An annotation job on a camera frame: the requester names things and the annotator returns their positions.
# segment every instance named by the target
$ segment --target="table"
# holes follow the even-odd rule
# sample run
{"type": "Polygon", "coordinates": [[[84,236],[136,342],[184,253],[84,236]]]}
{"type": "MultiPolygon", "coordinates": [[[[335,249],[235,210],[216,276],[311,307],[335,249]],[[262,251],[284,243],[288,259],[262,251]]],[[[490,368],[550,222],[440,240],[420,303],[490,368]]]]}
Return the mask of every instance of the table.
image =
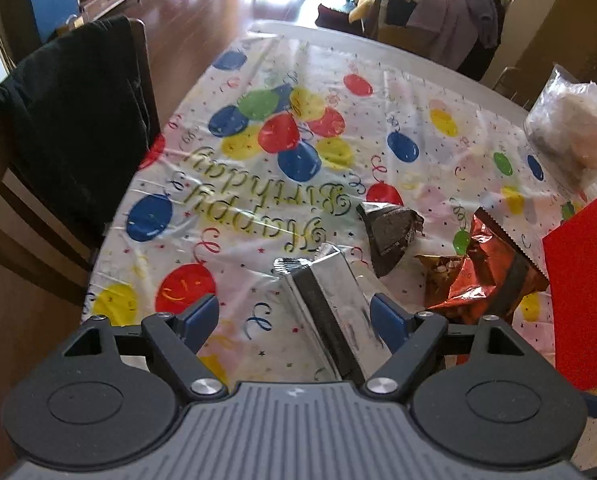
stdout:
{"type": "MultiPolygon", "coordinates": [[[[325,240],[370,264],[355,206],[404,203],[425,218],[415,254],[464,251],[482,205],[543,270],[541,238],[585,197],[545,174],[525,111],[433,62],[331,30],[256,23],[182,101],[133,178],[92,273],[85,315],[116,324],[180,312],[207,292],[221,305],[199,356],[237,380],[331,380],[282,301],[272,264],[325,240]]],[[[421,305],[424,272],[405,256],[383,278],[421,305]]],[[[548,294],[515,328],[553,354],[548,294]]]]}

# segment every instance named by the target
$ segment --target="red balloon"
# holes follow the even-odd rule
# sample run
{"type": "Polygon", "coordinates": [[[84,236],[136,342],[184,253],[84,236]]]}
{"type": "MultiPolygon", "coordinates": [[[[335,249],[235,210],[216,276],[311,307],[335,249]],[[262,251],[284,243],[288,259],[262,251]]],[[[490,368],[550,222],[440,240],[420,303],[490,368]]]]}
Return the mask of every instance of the red balloon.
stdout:
{"type": "Polygon", "coordinates": [[[164,151],[165,151],[165,137],[163,137],[163,134],[158,134],[156,136],[156,138],[154,139],[152,148],[147,152],[147,155],[145,156],[143,161],[141,161],[138,169],[144,170],[145,168],[148,168],[149,166],[151,166],[153,163],[155,163],[159,159],[159,157],[161,155],[163,155],[164,151]]]}
{"type": "Polygon", "coordinates": [[[288,112],[267,119],[259,132],[259,144],[268,153],[293,150],[298,146],[299,140],[298,126],[288,112]]]}
{"type": "Polygon", "coordinates": [[[384,182],[377,182],[367,190],[368,202],[389,202],[390,204],[403,205],[398,190],[384,182]]]}
{"type": "Polygon", "coordinates": [[[216,294],[216,283],[202,264],[187,264],[170,272],[156,293],[156,311],[180,314],[205,294],[216,294]]]}
{"type": "Polygon", "coordinates": [[[345,131],[345,119],[333,108],[326,107],[325,115],[307,123],[309,129],[321,137],[336,137],[345,131]]]}
{"type": "Polygon", "coordinates": [[[372,86],[368,83],[366,79],[363,79],[360,75],[347,74],[342,79],[342,82],[347,87],[347,90],[359,97],[368,97],[374,93],[374,89],[372,88],[372,86]]]}

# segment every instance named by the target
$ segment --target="red card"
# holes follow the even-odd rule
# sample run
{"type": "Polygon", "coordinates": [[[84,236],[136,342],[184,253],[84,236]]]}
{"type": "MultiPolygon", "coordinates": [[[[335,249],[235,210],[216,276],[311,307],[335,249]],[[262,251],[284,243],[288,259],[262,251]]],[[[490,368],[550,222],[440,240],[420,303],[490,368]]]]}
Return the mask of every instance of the red card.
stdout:
{"type": "Polygon", "coordinates": [[[597,388],[597,199],[543,238],[552,290],[556,369],[597,388]]]}

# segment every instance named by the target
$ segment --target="ridged gray panel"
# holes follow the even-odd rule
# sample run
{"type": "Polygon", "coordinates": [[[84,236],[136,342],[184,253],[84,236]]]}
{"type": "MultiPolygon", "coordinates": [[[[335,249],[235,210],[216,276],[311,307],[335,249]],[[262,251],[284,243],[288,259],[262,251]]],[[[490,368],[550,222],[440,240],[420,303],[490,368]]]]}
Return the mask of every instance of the ridged gray panel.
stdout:
{"type": "Polygon", "coordinates": [[[347,383],[243,383],[194,406],[161,448],[102,472],[23,463],[11,480],[581,480],[569,463],[497,472],[457,462],[421,438],[396,404],[347,383]]]}

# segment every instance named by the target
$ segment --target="black jacket on chair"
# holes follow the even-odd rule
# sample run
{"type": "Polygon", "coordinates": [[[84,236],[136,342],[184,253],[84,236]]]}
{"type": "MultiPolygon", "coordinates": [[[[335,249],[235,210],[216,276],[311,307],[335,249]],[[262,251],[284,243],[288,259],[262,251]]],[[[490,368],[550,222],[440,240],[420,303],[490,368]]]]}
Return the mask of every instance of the black jacket on chair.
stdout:
{"type": "Polygon", "coordinates": [[[158,134],[130,21],[87,23],[23,59],[0,84],[0,116],[14,173],[77,237],[100,242],[158,134]]]}

